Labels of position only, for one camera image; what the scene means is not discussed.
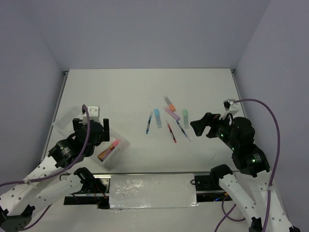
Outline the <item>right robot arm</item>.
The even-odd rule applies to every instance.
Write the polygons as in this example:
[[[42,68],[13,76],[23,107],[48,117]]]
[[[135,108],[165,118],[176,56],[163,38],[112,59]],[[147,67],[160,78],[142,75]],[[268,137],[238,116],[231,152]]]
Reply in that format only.
[[[226,165],[211,169],[210,184],[223,189],[242,212],[250,232],[298,232],[292,225],[271,184],[272,171],[263,151],[254,144],[255,130],[250,120],[233,118],[231,114],[206,113],[202,119],[190,122],[196,136],[201,136],[206,127],[207,138],[219,138],[232,150],[232,160],[243,181],[252,192],[237,183],[237,178]]]

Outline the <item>orange highlighter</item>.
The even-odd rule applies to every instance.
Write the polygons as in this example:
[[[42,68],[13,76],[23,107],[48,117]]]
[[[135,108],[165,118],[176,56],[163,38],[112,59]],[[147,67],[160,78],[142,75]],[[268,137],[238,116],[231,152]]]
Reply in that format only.
[[[172,112],[175,112],[176,109],[175,109],[174,105],[172,104],[171,100],[168,98],[168,96],[164,96],[163,98],[164,98],[166,104],[168,105],[169,109],[170,109]]]

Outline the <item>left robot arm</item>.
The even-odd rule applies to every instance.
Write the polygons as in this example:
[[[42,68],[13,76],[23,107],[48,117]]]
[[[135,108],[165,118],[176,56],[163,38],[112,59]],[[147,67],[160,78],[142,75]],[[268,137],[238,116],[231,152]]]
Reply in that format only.
[[[66,195],[106,192],[106,186],[86,168],[78,168],[61,181],[52,184],[61,171],[93,155],[95,147],[110,140],[109,120],[102,123],[81,119],[72,121],[74,133],[58,141],[47,157],[22,181],[0,197],[0,227],[5,232],[20,232],[31,228],[32,218],[44,208]]]

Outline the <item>blue highlighter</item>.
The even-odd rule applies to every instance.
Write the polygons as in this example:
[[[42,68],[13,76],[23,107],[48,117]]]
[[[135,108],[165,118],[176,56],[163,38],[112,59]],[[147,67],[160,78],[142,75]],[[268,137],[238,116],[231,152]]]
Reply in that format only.
[[[160,112],[158,109],[154,109],[154,115],[156,120],[156,125],[158,128],[162,128],[161,118],[160,118]]]

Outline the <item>green highlighter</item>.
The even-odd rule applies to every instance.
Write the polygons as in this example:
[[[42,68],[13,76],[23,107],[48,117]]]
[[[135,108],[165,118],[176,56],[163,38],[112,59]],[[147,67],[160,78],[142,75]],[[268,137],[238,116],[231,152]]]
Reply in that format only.
[[[189,128],[189,118],[187,109],[183,109],[183,124],[186,129]]]

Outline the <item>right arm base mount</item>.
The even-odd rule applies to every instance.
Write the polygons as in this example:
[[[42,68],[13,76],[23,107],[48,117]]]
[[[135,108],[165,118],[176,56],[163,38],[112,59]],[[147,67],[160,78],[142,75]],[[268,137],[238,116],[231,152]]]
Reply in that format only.
[[[209,174],[195,175],[190,184],[195,186],[198,203],[222,202],[227,196],[221,187],[213,183]]]

